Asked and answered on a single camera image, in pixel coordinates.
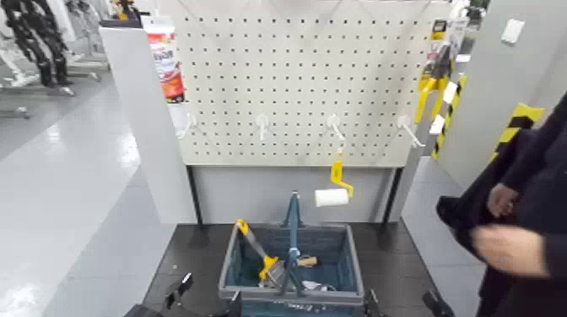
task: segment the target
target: basket handle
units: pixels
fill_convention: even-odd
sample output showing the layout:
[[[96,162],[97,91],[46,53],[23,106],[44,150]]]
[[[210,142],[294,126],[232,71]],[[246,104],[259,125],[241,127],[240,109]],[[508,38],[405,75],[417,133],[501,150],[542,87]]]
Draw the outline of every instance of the basket handle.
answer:
[[[297,271],[297,258],[300,256],[300,250],[297,249],[297,229],[304,227],[300,217],[300,195],[298,191],[294,191],[289,199],[288,214],[283,221],[282,228],[289,228],[289,252],[288,261],[285,267],[285,277],[279,289],[279,294],[283,295],[288,288],[289,279],[295,285],[297,296],[305,296],[303,294],[303,283],[300,280]]]

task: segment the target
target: white hook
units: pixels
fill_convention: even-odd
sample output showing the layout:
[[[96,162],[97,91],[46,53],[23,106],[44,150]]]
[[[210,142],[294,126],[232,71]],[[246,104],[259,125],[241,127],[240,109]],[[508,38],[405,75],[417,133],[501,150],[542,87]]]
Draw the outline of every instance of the white hook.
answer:
[[[344,135],[338,130],[338,126],[341,124],[341,118],[339,118],[337,115],[335,115],[334,113],[332,115],[330,115],[327,118],[327,127],[332,128],[335,133],[337,133],[337,137],[341,140],[344,141],[346,140],[346,138],[344,137]]]
[[[423,148],[425,144],[421,143],[418,137],[416,137],[415,134],[413,134],[412,129],[409,128],[409,122],[410,120],[408,116],[400,116],[397,118],[397,128],[398,129],[403,128],[403,130],[405,130],[409,134],[409,136],[412,138],[412,147]]]
[[[266,136],[266,128],[268,124],[269,124],[269,120],[267,119],[267,116],[264,115],[263,113],[256,117],[256,125],[260,127],[260,141],[264,141],[264,138]]]
[[[177,133],[176,133],[177,138],[181,140],[183,137],[185,137],[185,135],[187,134],[187,132],[189,132],[189,129],[192,126],[197,126],[197,118],[194,115],[188,113],[187,114],[187,125],[185,126],[185,129],[183,129],[183,131],[177,131]]]

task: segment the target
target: gray wall panel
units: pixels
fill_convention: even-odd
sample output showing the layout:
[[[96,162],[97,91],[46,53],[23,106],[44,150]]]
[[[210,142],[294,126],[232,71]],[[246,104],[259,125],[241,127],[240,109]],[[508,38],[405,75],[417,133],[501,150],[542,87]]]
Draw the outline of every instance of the gray wall panel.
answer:
[[[508,19],[526,21],[514,46],[500,41]],[[518,103],[553,108],[567,73],[564,1],[493,1],[467,66],[468,82],[440,152],[462,187],[484,168]]]
[[[345,169],[343,180],[354,186],[354,199],[341,207],[315,208],[315,189],[337,188],[330,168],[195,168],[205,223],[279,222],[292,190],[300,192],[301,217],[307,223],[381,221],[390,184],[390,169]]]

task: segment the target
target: black jacket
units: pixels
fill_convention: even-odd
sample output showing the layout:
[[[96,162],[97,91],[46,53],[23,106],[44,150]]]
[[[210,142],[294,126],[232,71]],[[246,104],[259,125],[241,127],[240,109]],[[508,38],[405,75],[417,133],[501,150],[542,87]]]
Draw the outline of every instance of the black jacket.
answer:
[[[506,159],[508,154],[513,159]],[[490,189],[498,182],[521,193],[515,204],[514,217],[507,221],[536,231],[545,238],[545,261],[551,278],[508,277],[488,270],[481,296],[496,294],[504,297],[496,314],[498,317],[566,316],[567,95],[527,145],[515,150],[508,148],[458,201],[447,203],[445,199],[445,205],[440,201],[438,212],[441,218],[455,229],[457,240],[472,253],[468,230],[494,221],[485,204]]]

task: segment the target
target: paint roller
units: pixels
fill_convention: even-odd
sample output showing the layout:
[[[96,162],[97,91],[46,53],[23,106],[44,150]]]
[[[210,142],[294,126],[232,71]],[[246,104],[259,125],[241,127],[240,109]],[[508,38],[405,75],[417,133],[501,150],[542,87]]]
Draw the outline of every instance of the paint roller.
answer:
[[[353,197],[354,188],[343,182],[343,162],[340,160],[332,164],[331,182],[342,188],[315,191],[316,207],[346,205],[348,200]]]

